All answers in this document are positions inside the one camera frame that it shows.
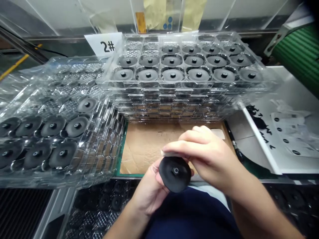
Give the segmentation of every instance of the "white label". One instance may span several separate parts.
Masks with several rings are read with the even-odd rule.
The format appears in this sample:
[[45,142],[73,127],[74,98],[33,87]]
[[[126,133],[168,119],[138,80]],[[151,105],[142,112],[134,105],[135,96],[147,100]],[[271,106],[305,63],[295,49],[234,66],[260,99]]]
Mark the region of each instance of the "white label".
[[98,57],[111,57],[116,50],[115,47],[122,39],[122,33],[104,33],[85,35],[92,50]]

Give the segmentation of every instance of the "hand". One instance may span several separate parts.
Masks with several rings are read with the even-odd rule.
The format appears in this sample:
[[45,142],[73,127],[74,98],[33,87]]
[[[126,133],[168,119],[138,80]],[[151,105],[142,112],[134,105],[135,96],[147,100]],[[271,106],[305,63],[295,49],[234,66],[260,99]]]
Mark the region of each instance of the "hand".
[[162,158],[154,162],[145,173],[130,201],[139,213],[151,216],[169,193],[160,177],[159,165]]
[[193,127],[162,150],[185,156],[202,179],[229,196],[237,182],[250,175],[227,144],[206,126]]

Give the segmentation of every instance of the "clear plastic tray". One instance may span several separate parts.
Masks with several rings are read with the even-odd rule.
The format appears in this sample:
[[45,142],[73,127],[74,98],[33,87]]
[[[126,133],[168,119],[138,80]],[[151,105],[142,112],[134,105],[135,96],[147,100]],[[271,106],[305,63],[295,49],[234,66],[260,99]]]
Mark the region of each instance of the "clear plastic tray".
[[98,86],[124,117],[223,120],[280,81],[237,33],[125,36]]
[[2,187],[88,187],[112,176],[125,121],[96,84],[106,61],[53,58],[6,102]]

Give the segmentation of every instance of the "brown cardboard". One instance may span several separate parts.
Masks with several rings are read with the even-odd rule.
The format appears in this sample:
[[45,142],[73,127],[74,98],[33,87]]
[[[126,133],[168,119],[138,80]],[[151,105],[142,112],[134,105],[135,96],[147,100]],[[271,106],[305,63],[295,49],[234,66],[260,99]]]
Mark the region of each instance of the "brown cardboard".
[[[169,142],[177,141],[185,131],[195,125],[190,123],[129,123],[121,161],[121,174],[144,174],[148,167],[161,157],[161,148]],[[232,142],[223,122],[205,124],[210,129],[219,128],[225,135],[225,142],[234,151]]]

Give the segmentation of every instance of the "green ribbed cover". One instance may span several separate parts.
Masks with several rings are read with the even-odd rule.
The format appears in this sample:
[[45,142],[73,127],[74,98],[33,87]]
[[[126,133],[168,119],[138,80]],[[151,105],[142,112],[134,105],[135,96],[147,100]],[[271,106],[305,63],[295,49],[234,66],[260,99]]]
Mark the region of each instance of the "green ribbed cover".
[[319,38],[314,25],[287,35],[272,55],[319,99]]

